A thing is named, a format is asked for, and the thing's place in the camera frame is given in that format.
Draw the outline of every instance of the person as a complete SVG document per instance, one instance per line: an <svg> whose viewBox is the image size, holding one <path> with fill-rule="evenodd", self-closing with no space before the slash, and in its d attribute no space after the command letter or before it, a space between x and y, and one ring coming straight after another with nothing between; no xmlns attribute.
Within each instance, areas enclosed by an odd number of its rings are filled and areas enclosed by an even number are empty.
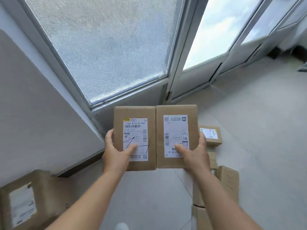
<svg viewBox="0 0 307 230"><path fill-rule="evenodd" d="M137 145L131 144L122 152L112 142L113 130L105 137L103 174L98 180L64 212L47 230L97 230L99 229L111 197L124 175L130 155ZM194 151L183 145L175 145L182 154L186 169L197 182L214 230L261 230L262 228L231 199L219 180L211 174L206 138L199 133L199 144ZM125 224L118 229L127 229Z"/></svg>

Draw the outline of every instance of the person's left arm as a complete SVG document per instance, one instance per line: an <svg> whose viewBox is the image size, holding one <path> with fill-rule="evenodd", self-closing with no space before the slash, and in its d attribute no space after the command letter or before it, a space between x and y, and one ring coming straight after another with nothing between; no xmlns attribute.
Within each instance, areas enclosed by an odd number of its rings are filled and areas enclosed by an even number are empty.
<svg viewBox="0 0 307 230"><path fill-rule="evenodd" d="M111 197L137 147L131 144L125 151L119 152L113 146L112 135L113 129L108 131L105 138L103 175L46 230L99 229Z"/></svg>

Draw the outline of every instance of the glass window pane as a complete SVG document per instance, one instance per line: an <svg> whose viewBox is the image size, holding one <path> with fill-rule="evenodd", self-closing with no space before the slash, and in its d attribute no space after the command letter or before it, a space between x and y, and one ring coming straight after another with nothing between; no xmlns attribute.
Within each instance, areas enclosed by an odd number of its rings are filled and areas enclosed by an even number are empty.
<svg viewBox="0 0 307 230"><path fill-rule="evenodd" d="M184 69L228 51L260 0L209 0Z"/></svg>
<svg viewBox="0 0 307 230"><path fill-rule="evenodd" d="M243 43L270 34L296 2L297 0L273 0Z"/></svg>
<svg viewBox="0 0 307 230"><path fill-rule="evenodd" d="M292 23L297 22L307 11L307 0L303 2L295 9L295 11L290 15L286 22L281 26L285 27Z"/></svg>
<svg viewBox="0 0 307 230"><path fill-rule="evenodd" d="M90 104L166 75L183 0L25 0Z"/></svg>

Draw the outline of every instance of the white shoe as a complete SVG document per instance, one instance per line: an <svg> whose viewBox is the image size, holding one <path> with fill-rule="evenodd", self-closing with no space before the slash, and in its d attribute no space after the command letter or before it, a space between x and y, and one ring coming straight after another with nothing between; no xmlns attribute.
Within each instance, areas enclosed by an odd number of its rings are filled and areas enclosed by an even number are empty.
<svg viewBox="0 0 307 230"><path fill-rule="evenodd" d="M125 223L118 223L114 230L129 230L128 225Z"/></svg>

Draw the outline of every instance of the forearm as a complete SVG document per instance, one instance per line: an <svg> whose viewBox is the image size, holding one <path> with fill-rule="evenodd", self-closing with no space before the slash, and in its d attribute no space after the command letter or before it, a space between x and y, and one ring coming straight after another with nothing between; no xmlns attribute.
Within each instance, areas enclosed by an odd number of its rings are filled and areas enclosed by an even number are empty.
<svg viewBox="0 0 307 230"><path fill-rule="evenodd" d="M106 172L61 215L47 230L99 229L111 197L120 182L120 174Z"/></svg>
<svg viewBox="0 0 307 230"><path fill-rule="evenodd" d="M196 176L214 230L261 230L262 228L223 189L209 171Z"/></svg>

